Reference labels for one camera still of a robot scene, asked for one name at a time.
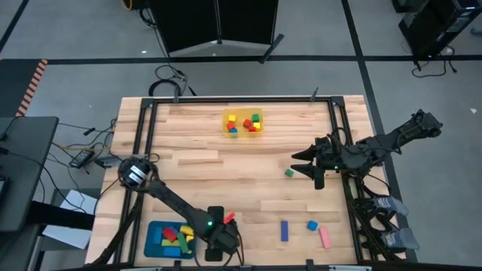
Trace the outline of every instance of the gray floor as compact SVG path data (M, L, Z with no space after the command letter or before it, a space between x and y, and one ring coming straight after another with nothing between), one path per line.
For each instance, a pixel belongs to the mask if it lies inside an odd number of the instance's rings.
M349 0L364 55L408 55L398 31L402 15L388 0ZM0 2L0 34L6 29L20 0ZM482 17L473 25L482 24ZM482 37L467 28L453 43L457 54L481 54ZM275 54L354 55L340 1L280 0L276 32L286 35ZM229 44L178 52L179 56L262 54L254 46ZM113 58L162 56L154 33L135 12L126 12L117 1L30 1L0 58ZM482 62L455 62L458 74L442 78L411 76L411 62L368 62L375 98L386 131L423 108L444 122L442 136L414 142L394 156L395 170L409 223L425 263L482 266L482 234L478 225L482 201L477 170L482 132L480 86ZM156 64L49 65L28 111L30 116L56 115L62 122L107 127L121 98L145 96L155 80ZM199 95L365 94L356 62L255 62L175 64L188 75ZM441 71L434 62L424 72ZM169 95L169 87L159 95ZM471 108L480 112L473 114ZM60 144L88 142L80 131L60 127ZM61 160L66 156L58 150ZM61 188L73 188L64 168L48 163ZM96 166L73 171L81 187L100 187L103 171ZM46 182L47 198L52 185ZM36 193L41 196L41 189ZM48 253L43 270L80 266L85 251Z

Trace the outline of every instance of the pink rectangular block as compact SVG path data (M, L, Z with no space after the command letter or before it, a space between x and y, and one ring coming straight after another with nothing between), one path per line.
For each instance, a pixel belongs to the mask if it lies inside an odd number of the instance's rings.
M331 247L330 237L328 236L328 231L325 227L319 228L319 235L322 237L323 246L325 248Z

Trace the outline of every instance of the wooden tabletop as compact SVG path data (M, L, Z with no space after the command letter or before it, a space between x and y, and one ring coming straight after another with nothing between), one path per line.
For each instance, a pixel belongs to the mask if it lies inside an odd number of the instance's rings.
M372 136L364 97L344 99L353 140ZM132 153L141 100L123 98L112 143L114 154ZM225 108L262 108L262 137L226 138L221 125ZM338 110L337 119L342 123ZM146 130L140 150L145 148ZM224 206L225 214L236 213L246 265L301 265L306 259L314 259L315 264L356 263L340 175L327 172L323 190L315 190L313 182L298 172L293 178L284 176L291 164L303 163L293 160L292 154L308 148L315 137L330 132L328 106L321 102L161 104L151 153L160 155L160 177L191 205L202 209ZM107 170L103 190L116 179L116 170ZM371 174L384 179L381 168ZM378 181L366 178L365 183L377 193L387 193L385 185ZM117 231L123 199L124 189L118 184L102 196L86 263L100 255ZM281 242L282 220L289 222L289 242ZM307 229L310 220L328 229L331 248L323 248L319 232ZM144 256L151 221L184 219L161 201L145 196L135 265L172 266L173 260ZM127 236L122 261L127 261L130 232ZM205 249L206 244L198 239L201 265L219 265L204 261ZM183 260L182 265L193 266L195 262ZM237 257L230 265L239 265Z

